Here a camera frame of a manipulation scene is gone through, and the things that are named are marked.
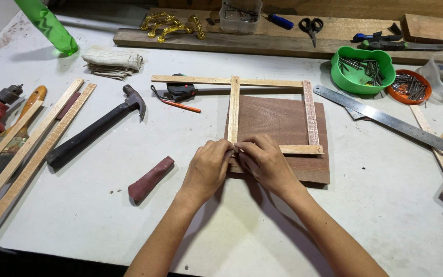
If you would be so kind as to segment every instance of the white table surface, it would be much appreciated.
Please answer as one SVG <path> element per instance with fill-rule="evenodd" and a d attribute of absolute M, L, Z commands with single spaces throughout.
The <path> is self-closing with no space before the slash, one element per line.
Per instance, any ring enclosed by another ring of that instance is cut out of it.
<path fill-rule="evenodd" d="M 62 20 L 75 21 L 67 29 L 81 52 L 91 46 L 114 47 L 113 32 L 88 28 L 80 19 Z M 122 82 L 90 75 L 80 54 L 57 58 L 49 41 L 21 13 L 2 30 L 0 90 L 23 83 L 24 94 L 14 104 L 21 109 L 34 88 L 48 88 L 45 108 L 30 131 L 77 77 L 97 87 L 60 143 L 123 102 L 125 84 L 144 98 L 147 113 L 141 123 L 138 111 L 130 113 L 57 173 L 42 166 L 2 222 L 1 246 L 130 264 L 181 186 L 195 150 L 223 137 L 228 109 L 229 88 L 214 85 L 196 85 L 201 93 L 188 102 L 202 109 L 201 114 L 165 105 L 150 90 L 152 74 L 309 79 L 337 90 L 327 60 L 134 51 L 145 64 Z M 163 83 L 154 85 L 166 89 Z M 301 99 L 299 94 L 262 97 Z M 331 184 L 309 189 L 312 196 L 390 275 L 443 275 L 443 174 L 431 150 L 376 123 L 353 122 L 341 106 L 314 98 L 326 113 Z M 417 126 L 409 107 L 389 95 L 364 102 Z M 16 120 L 17 109 L 10 110 L 7 126 Z M 443 104 L 432 99 L 421 110 L 432 129 L 442 133 Z M 141 205 L 134 205 L 127 187 L 167 155 L 175 168 Z M 260 185 L 235 178 L 228 178 L 196 214 L 170 270 L 200 276 L 333 275 L 286 204 L 266 195 Z"/>

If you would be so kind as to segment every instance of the orange bowl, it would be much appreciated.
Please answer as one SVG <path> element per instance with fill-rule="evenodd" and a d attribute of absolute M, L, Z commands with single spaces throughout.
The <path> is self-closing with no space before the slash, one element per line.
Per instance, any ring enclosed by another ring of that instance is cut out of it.
<path fill-rule="evenodd" d="M 398 74 L 398 73 L 405 73 L 405 74 L 409 74 L 411 76 L 415 76 L 418 81 L 422 82 L 422 84 L 426 85 L 427 87 L 425 88 L 425 97 L 422 100 L 418 100 L 418 101 L 408 99 L 408 95 L 395 91 L 392 88 L 392 86 L 386 87 L 385 91 L 387 91 L 387 93 L 389 93 L 397 101 L 404 103 L 404 104 L 409 104 L 409 105 L 413 105 L 413 104 L 418 105 L 421 102 L 427 100 L 428 97 L 430 97 L 430 95 L 432 95 L 432 87 L 430 86 L 430 83 L 425 78 L 423 78 L 423 76 L 421 76 L 420 74 L 413 72 L 411 70 L 396 70 L 396 74 Z"/>

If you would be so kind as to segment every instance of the green plastic bottle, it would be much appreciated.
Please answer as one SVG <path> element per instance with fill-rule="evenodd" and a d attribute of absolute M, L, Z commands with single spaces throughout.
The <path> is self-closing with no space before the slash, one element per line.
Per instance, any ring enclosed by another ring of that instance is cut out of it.
<path fill-rule="evenodd" d="M 30 22 L 65 55 L 72 55 L 79 47 L 56 16 L 39 0 L 15 0 Z"/>

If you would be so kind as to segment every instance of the paint brush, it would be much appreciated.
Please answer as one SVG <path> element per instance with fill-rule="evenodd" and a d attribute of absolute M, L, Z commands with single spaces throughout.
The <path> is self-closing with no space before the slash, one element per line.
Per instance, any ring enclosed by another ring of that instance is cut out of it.
<path fill-rule="evenodd" d="M 20 117 L 18 117 L 18 122 L 25 113 L 32 107 L 32 105 L 37 100 L 43 101 L 45 98 L 45 95 L 47 93 L 47 88 L 45 86 L 39 86 L 36 88 L 32 94 L 29 96 L 27 102 L 23 106 L 22 112 L 20 114 Z M 6 136 L 6 134 L 9 133 L 9 131 L 13 128 L 10 127 L 4 132 L 0 134 L 0 142 L 3 140 L 3 138 Z M 16 136 L 8 143 L 8 145 L 4 148 L 4 150 L 0 154 L 0 174 L 3 172 L 4 168 L 8 165 L 11 159 L 15 156 L 16 152 L 20 150 L 22 145 L 27 141 L 28 139 L 28 123 L 23 125 L 21 130 L 16 134 Z"/>

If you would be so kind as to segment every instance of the hammer handle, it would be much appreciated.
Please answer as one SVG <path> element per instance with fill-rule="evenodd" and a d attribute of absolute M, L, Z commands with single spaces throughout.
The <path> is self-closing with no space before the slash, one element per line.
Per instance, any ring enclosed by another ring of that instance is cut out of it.
<path fill-rule="evenodd" d="M 97 137 L 102 135 L 115 123 L 134 110 L 127 103 L 122 103 L 109 111 L 108 114 L 98 119 L 95 123 L 88 126 L 79 134 L 70 138 L 67 142 L 59 145 L 45 156 L 47 164 L 54 169 L 63 167 L 67 162 L 74 158 L 78 153 L 85 149 Z"/>

